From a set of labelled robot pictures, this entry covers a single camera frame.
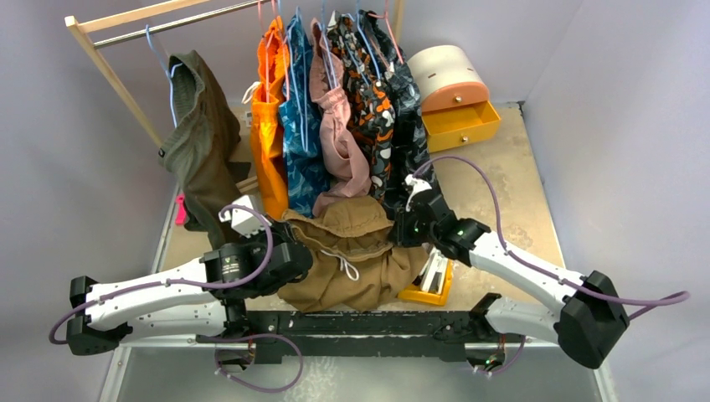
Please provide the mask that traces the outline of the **tan brown shorts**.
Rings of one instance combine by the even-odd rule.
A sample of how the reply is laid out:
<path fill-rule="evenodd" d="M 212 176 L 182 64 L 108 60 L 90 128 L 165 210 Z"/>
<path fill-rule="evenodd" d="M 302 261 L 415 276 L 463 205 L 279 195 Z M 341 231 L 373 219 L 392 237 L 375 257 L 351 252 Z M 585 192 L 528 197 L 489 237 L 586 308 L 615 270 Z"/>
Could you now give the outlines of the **tan brown shorts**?
<path fill-rule="evenodd" d="M 282 219 L 313 259 L 305 279 L 277 292 L 301 312 L 340 305 L 374 310 L 410 285 L 429 258 L 421 246 L 405 248 L 388 240 L 394 223 L 369 196 L 342 198 L 315 218 L 288 209 Z"/>

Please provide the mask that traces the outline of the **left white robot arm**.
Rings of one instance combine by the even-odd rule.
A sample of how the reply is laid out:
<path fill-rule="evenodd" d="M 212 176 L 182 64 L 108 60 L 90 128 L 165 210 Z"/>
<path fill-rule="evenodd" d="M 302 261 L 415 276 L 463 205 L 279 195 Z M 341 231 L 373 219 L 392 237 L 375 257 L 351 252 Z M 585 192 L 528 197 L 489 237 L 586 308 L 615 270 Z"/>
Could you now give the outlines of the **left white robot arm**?
<path fill-rule="evenodd" d="M 117 283 L 74 278 L 69 294 L 74 312 L 65 332 L 70 351 L 90 356 L 124 342 L 172 335 L 237 343 L 271 330 L 275 321 L 251 317 L 246 300 L 303 281 L 313 257 L 288 224 L 270 229 L 142 278 Z"/>

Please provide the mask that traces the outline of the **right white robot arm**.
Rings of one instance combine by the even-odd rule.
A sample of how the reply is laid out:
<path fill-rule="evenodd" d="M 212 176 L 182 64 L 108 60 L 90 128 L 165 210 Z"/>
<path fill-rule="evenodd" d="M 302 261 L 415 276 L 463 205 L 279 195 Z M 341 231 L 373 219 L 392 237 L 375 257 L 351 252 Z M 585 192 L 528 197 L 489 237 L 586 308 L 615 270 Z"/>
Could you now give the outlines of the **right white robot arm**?
<path fill-rule="evenodd" d="M 444 257 L 497 276 L 535 299 L 533 304 L 496 295 L 481 299 L 472 309 L 470 329 L 482 341 L 499 333 L 532 337 L 597 369 L 630 325 L 607 275 L 585 276 L 512 245 L 503 247 L 497 232 L 476 219 L 457 217 L 433 190 L 416 194 L 397 210 L 389 238 L 404 247 L 432 245 Z"/>

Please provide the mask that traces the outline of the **dark grey patterned shorts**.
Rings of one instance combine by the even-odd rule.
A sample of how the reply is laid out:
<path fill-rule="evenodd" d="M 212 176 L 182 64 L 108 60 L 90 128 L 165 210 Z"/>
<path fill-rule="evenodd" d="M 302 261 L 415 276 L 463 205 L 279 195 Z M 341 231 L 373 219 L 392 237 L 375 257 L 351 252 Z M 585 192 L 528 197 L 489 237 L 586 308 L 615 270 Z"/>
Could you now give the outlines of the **dark grey patterned shorts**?
<path fill-rule="evenodd" d="M 404 51 L 378 26 L 377 19 L 369 11 L 360 10 L 358 16 L 395 112 L 392 170 L 382 202 L 387 216 L 393 219 L 409 198 L 405 178 L 430 160 L 421 116 L 421 95 L 405 61 Z"/>

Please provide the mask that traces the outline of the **pink shorts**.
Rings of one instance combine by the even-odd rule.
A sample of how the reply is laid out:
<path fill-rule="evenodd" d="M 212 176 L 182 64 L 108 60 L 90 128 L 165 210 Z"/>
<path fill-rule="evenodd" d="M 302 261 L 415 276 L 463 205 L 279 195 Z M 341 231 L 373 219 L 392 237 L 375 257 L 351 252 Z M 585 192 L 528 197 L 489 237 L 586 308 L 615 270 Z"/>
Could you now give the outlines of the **pink shorts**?
<path fill-rule="evenodd" d="M 330 50 L 321 25 L 311 21 L 313 59 L 309 72 L 309 93 L 322 114 L 319 129 L 325 168 L 333 176 L 331 187 L 318 195 L 313 214 L 321 215 L 327 205 L 341 198 L 365 196 L 371 188 L 369 162 L 347 124 L 351 106 L 342 87 L 342 61 Z"/>

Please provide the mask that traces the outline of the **orange black patterned shorts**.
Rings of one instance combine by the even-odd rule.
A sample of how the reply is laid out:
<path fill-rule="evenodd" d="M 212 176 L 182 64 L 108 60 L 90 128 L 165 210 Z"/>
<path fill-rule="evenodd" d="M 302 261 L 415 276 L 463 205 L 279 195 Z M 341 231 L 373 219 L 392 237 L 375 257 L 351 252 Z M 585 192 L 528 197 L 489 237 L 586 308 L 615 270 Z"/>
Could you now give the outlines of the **orange black patterned shorts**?
<path fill-rule="evenodd" d="M 342 86 L 351 106 L 347 127 L 369 162 L 369 193 L 382 202 L 392 172 L 393 105 L 353 16 L 334 12 L 327 25 L 327 38 L 344 68 Z"/>

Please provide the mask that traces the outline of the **blue patterned shorts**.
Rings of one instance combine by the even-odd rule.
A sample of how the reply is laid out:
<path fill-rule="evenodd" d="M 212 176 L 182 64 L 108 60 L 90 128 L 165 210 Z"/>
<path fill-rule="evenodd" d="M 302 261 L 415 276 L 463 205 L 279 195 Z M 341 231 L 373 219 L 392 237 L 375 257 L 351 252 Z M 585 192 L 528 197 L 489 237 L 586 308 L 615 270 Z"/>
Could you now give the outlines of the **blue patterned shorts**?
<path fill-rule="evenodd" d="M 320 141 L 322 116 L 309 91 L 313 48 L 299 13 L 286 27 L 286 45 L 288 82 L 282 87 L 286 100 L 279 106 L 279 117 L 284 129 L 282 155 L 288 203 L 290 209 L 311 217 L 318 196 L 330 188 L 331 179 Z"/>

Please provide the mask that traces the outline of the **olive green shorts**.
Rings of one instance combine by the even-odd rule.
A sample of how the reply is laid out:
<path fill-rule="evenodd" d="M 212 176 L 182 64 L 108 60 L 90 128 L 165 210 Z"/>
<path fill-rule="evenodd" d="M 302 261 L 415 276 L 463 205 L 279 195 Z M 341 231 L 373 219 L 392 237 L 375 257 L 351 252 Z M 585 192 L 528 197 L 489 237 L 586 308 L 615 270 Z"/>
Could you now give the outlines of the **olive green shorts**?
<path fill-rule="evenodd" d="M 247 174 L 250 164 L 231 160 L 240 143 L 239 120 L 204 59 L 192 50 L 172 54 L 169 65 L 177 125 L 159 148 L 160 164 L 183 191 L 186 229 L 205 232 L 215 250 L 239 239 L 219 212 L 242 195 L 234 175 Z"/>

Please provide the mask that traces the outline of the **light blue hanger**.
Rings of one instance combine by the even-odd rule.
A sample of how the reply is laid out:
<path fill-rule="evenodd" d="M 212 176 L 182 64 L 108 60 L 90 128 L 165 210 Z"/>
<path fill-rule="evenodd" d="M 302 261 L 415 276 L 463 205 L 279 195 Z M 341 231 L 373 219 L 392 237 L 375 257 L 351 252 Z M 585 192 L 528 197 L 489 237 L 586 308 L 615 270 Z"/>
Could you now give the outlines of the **light blue hanger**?
<path fill-rule="evenodd" d="M 174 85 L 173 79 L 174 79 L 174 75 L 177 70 L 177 67 L 181 67 L 181 66 L 183 66 L 183 64 L 182 63 L 176 64 L 173 67 L 168 66 L 167 61 L 163 58 L 162 54 L 157 51 L 157 49 L 152 41 L 151 26 L 149 24 L 145 25 L 144 34 L 145 34 L 147 44 L 148 44 L 151 52 L 156 57 L 158 63 L 160 64 L 163 74 L 167 78 L 168 86 L 169 86 L 169 107 L 170 107 L 170 112 L 171 112 L 172 124 L 173 124 L 173 127 L 176 128 L 178 126 L 178 116 L 176 113 L 175 85 Z"/>

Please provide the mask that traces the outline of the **yellow bin with items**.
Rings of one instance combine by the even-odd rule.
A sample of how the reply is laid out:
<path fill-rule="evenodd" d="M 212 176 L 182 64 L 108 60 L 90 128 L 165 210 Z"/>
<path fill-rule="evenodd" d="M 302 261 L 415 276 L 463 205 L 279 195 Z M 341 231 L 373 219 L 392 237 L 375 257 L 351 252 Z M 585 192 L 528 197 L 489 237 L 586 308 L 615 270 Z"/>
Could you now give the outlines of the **yellow bin with items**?
<path fill-rule="evenodd" d="M 443 307 L 448 300 L 453 278 L 453 262 L 432 248 L 415 280 L 397 298 L 405 302 Z"/>

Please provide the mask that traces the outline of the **pink clip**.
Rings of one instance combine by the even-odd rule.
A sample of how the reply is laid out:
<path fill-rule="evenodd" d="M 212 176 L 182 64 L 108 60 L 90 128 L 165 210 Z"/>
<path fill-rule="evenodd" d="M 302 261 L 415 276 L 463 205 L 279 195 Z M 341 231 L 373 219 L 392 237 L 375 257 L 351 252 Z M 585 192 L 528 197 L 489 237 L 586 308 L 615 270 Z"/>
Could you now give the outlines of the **pink clip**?
<path fill-rule="evenodd" d="M 184 195 L 180 193 L 176 198 L 175 198 L 175 204 L 176 204 L 176 214 L 174 218 L 174 223 L 175 225 L 182 226 L 185 224 L 187 220 L 187 212 L 186 209 L 184 208 Z"/>

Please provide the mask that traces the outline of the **cream orange drawer box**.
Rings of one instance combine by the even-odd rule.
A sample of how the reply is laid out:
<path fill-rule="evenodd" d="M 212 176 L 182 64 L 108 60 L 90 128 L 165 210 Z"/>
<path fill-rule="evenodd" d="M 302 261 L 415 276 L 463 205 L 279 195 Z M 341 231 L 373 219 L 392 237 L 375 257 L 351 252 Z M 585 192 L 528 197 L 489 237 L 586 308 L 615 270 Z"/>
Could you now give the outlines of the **cream orange drawer box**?
<path fill-rule="evenodd" d="M 494 137 L 501 117 L 490 91 L 466 52 L 454 45 L 420 50 L 408 66 L 421 94 L 421 114 L 430 152 Z"/>

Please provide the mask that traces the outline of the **wooden clothes rack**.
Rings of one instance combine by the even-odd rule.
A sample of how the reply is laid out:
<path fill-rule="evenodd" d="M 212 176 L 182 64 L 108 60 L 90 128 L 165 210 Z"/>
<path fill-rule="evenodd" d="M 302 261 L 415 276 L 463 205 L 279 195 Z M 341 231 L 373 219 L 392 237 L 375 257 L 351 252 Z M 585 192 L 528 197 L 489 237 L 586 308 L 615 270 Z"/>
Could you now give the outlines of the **wooden clothes rack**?
<path fill-rule="evenodd" d="M 202 22 L 204 20 L 217 18 L 219 16 L 227 15 L 230 13 L 236 13 L 249 8 L 259 8 L 262 6 L 263 3 L 261 1 L 247 1 L 244 3 L 237 3 L 228 7 L 215 9 L 186 18 L 180 18 L 169 23 L 158 24 L 149 29 L 142 29 L 132 33 L 126 33 L 114 38 L 101 40 L 99 42 L 94 42 L 90 38 L 90 34 L 106 30 L 108 28 L 119 27 L 127 23 L 147 20 L 149 18 L 163 15 L 165 13 L 176 12 L 178 10 L 193 7 L 198 4 L 198 1 L 166 1 L 162 3 L 148 5 L 143 8 L 132 9 L 124 13 L 118 13 L 102 18 L 97 18 L 83 23 L 78 21 L 77 18 L 73 15 L 69 15 L 64 18 L 66 28 L 75 38 L 76 42 L 85 51 L 85 53 L 94 63 L 95 67 L 101 72 L 101 74 L 107 80 L 111 88 L 122 100 L 129 112 L 136 118 L 140 127 L 144 130 L 144 132 L 149 136 L 153 144 L 157 147 L 162 145 L 162 139 L 159 137 L 157 129 L 147 117 L 143 109 L 138 105 L 135 98 L 126 88 L 124 83 L 119 78 L 118 74 L 112 69 L 109 62 L 105 59 L 104 55 L 100 51 L 104 48 L 108 48 L 116 44 L 123 44 L 136 39 L 144 39 L 147 34 L 157 34 L 161 32 L 166 32 L 168 30 L 181 28 L 192 23 Z"/>

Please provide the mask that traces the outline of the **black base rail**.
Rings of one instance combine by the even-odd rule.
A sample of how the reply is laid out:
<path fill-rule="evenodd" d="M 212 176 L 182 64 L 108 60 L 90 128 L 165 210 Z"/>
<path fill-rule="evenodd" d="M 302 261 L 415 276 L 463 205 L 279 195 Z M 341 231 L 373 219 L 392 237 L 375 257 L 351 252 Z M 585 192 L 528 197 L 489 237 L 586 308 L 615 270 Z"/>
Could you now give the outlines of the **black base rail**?
<path fill-rule="evenodd" d="M 437 358 L 493 370 L 506 360 L 518 335 L 494 332 L 466 311 L 319 312 L 251 311 L 227 321 L 198 343 L 244 344 L 256 363 L 280 363 L 286 356 Z"/>

